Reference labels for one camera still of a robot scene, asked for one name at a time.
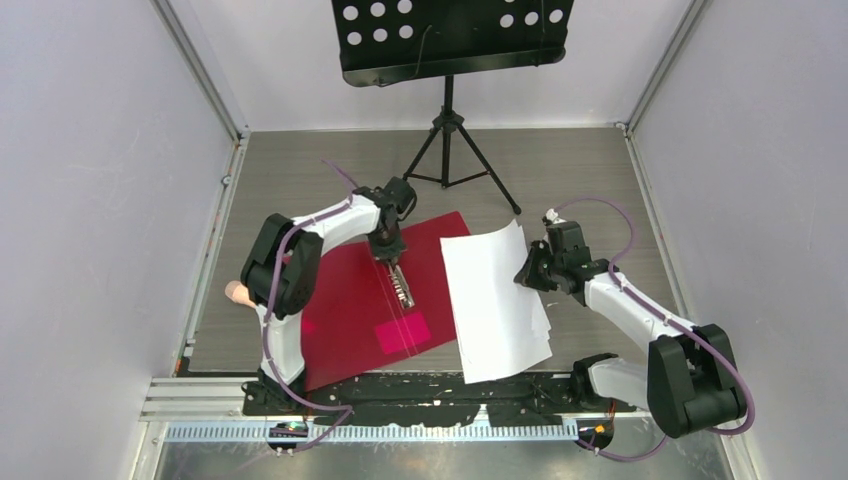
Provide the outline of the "stack of white paper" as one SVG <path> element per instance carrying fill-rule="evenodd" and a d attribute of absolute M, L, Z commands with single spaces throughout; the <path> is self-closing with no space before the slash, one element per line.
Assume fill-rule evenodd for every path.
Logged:
<path fill-rule="evenodd" d="M 523 227 L 442 238 L 464 382 L 522 373 L 553 356 L 539 293 L 514 281 L 527 259 Z"/>

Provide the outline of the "red plastic folder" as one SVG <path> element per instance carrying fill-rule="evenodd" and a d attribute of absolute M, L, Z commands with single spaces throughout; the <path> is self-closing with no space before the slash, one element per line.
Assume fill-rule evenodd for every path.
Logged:
<path fill-rule="evenodd" d="M 302 316 L 305 388 L 314 390 L 414 357 L 456 338 L 444 238 L 467 235 L 457 211 L 403 229 L 399 266 L 414 304 L 401 307 L 385 265 L 366 242 L 324 255 Z"/>

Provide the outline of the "pink plastic cylinder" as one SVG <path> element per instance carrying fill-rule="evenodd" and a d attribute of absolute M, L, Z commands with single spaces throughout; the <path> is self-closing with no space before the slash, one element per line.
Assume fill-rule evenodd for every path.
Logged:
<path fill-rule="evenodd" d="M 251 300 L 247 287 L 239 281 L 229 282 L 225 286 L 224 293 L 225 296 L 235 304 L 252 309 L 256 308 L 256 304 Z"/>

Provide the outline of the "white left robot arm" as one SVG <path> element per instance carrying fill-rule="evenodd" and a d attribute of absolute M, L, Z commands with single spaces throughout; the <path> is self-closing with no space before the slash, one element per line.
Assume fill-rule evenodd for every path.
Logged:
<path fill-rule="evenodd" d="M 401 311 L 414 306 L 399 259 L 406 249 L 400 224 L 416 204 L 413 187 L 393 177 L 383 187 L 354 187 L 343 200 L 315 213 L 293 219 L 272 214 L 264 221 L 240 282 L 260 320 L 262 359 L 253 384 L 280 412 L 298 412 L 307 398 L 302 312 L 325 254 L 365 236 L 373 259 L 387 269 L 390 305 Z"/>

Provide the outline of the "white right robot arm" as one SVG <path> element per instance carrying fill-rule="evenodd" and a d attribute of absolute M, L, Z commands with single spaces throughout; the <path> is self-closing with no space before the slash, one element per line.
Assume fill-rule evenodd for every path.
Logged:
<path fill-rule="evenodd" d="M 643 409 L 671 438 L 710 430 L 735 435 L 751 427 L 755 405 L 728 334 L 697 325 L 648 298 L 607 259 L 595 259 L 579 223 L 554 212 L 545 235 L 531 243 L 515 283 L 538 292 L 561 291 L 603 316 L 636 343 L 643 365 L 613 353 L 578 360 L 570 392 L 584 410 L 608 399 Z"/>

